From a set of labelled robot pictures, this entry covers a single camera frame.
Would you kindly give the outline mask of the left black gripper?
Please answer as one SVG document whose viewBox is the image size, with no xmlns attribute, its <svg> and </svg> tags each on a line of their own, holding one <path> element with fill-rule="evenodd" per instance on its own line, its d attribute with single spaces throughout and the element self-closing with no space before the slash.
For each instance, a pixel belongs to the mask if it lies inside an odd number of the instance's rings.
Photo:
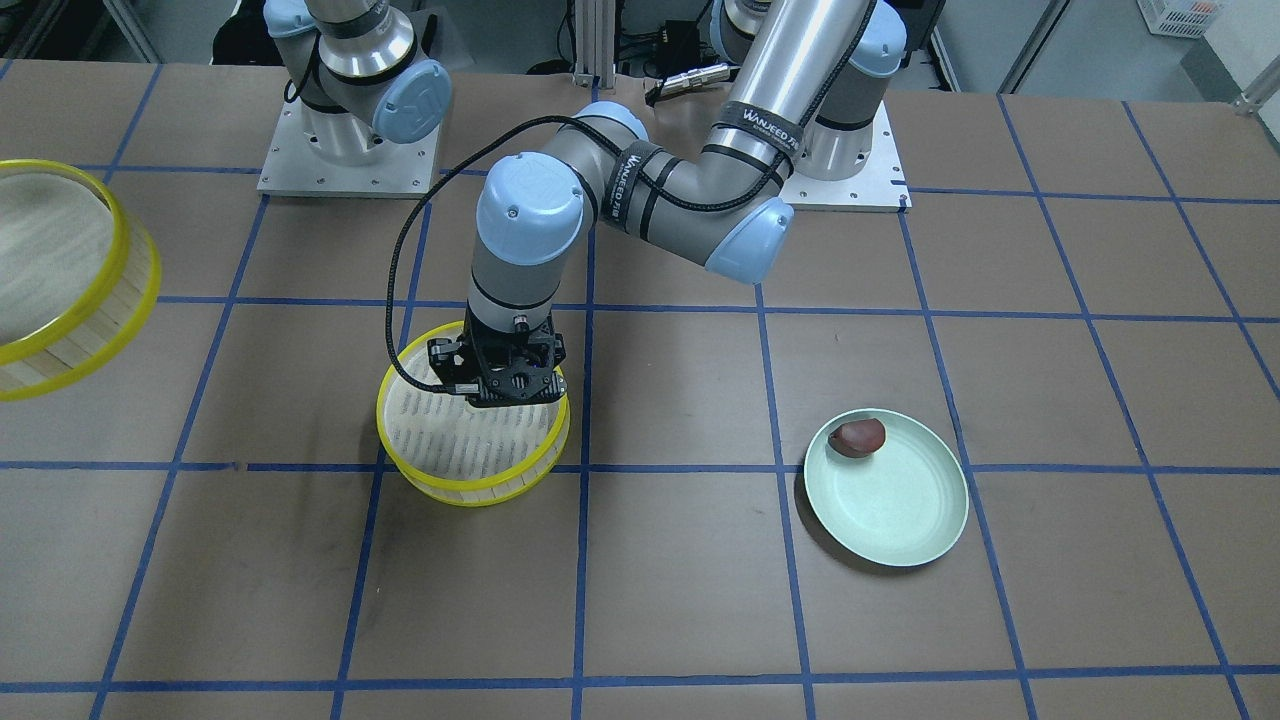
<svg viewBox="0 0 1280 720">
<path fill-rule="evenodd" d="M 554 404 L 566 393 L 559 365 L 566 357 L 552 316 L 532 325 L 521 316 L 515 331 L 495 331 L 467 313 L 456 337 L 428 341 L 431 372 L 447 392 L 474 407 Z"/>
</svg>

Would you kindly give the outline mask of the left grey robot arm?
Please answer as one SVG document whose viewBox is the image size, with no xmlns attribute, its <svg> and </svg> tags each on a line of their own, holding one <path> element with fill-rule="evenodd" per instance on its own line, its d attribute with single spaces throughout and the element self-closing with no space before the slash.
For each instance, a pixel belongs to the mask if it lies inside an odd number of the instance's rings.
<svg viewBox="0 0 1280 720">
<path fill-rule="evenodd" d="M 887 1 L 712 1 L 717 53 L 739 72 L 701 151 L 653 143 L 625 106 L 552 117 L 539 151 L 502 158 L 476 206 L 463 328 L 428 342 L 426 392 L 475 407 L 552 404 L 564 343 L 552 320 L 568 251 L 596 223 L 717 275 L 760 283 L 785 243 L 796 174 L 844 179 L 908 54 Z"/>
</svg>

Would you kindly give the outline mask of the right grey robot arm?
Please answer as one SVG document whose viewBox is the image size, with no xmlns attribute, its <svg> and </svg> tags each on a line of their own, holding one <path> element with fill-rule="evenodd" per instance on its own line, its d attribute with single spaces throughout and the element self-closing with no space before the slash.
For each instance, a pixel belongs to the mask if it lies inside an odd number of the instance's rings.
<svg viewBox="0 0 1280 720">
<path fill-rule="evenodd" d="M 266 1 L 262 18 L 321 159 L 366 167 L 388 143 L 426 138 L 452 100 L 447 69 L 389 1 Z"/>
</svg>

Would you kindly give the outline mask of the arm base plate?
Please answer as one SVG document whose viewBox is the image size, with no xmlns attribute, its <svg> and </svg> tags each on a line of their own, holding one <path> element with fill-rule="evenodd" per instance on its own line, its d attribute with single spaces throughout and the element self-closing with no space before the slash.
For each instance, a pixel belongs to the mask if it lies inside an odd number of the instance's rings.
<svg viewBox="0 0 1280 720">
<path fill-rule="evenodd" d="M 442 129 L 393 143 L 351 114 L 288 102 L 259 173 L 257 191 L 294 199 L 416 199 L 436 178 Z"/>
<path fill-rule="evenodd" d="M 905 213 L 913 200 L 893 136 L 887 106 L 874 120 L 847 136 L 818 123 L 800 167 L 785 183 L 781 197 L 797 210 Z"/>
</svg>

